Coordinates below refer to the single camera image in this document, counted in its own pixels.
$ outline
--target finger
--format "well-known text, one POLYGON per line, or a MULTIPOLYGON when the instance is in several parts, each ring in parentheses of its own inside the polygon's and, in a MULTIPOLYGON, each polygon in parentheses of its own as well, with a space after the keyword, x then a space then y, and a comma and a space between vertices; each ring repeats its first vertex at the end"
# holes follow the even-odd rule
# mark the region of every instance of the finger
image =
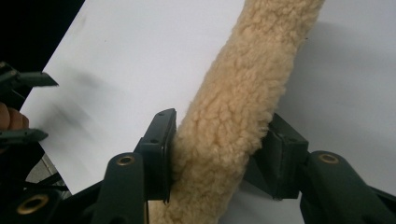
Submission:
POLYGON ((8 126, 8 129, 9 130, 22 129, 22 126, 23 126, 22 114, 18 110, 14 109, 14 108, 9 108, 8 109, 8 113, 9 113, 9 126, 8 126))
POLYGON ((5 104, 0 103, 0 130, 6 130, 9 126, 8 108, 5 104))
POLYGON ((28 129, 29 128, 29 119, 26 116, 22 115, 22 128, 28 129))

